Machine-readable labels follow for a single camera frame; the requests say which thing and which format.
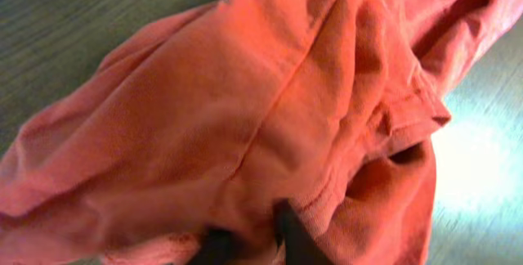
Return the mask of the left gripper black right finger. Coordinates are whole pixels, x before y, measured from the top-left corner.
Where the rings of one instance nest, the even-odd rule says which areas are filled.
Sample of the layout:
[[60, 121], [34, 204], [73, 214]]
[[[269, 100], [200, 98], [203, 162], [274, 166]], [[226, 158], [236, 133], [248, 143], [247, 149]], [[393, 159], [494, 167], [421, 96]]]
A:
[[274, 212], [275, 239], [284, 246], [286, 265], [332, 265], [287, 200], [278, 202]]

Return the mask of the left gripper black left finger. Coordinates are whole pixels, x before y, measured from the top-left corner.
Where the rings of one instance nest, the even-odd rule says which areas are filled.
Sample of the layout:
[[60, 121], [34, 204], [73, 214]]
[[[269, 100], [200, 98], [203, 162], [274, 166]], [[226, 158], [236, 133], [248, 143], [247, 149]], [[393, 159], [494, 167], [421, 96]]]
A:
[[197, 265], [226, 265], [235, 253], [234, 235], [230, 231], [211, 229], [197, 253]]

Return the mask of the red t-shirt with logo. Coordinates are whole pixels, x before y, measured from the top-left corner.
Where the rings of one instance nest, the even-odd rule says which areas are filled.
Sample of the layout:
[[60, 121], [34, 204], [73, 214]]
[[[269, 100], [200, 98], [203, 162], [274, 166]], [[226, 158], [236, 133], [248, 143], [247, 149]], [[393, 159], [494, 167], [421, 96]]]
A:
[[287, 200], [332, 264], [423, 264], [444, 97], [522, 0], [218, 0], [151, 23], [18, 132], [1, 261], [285, 264]]

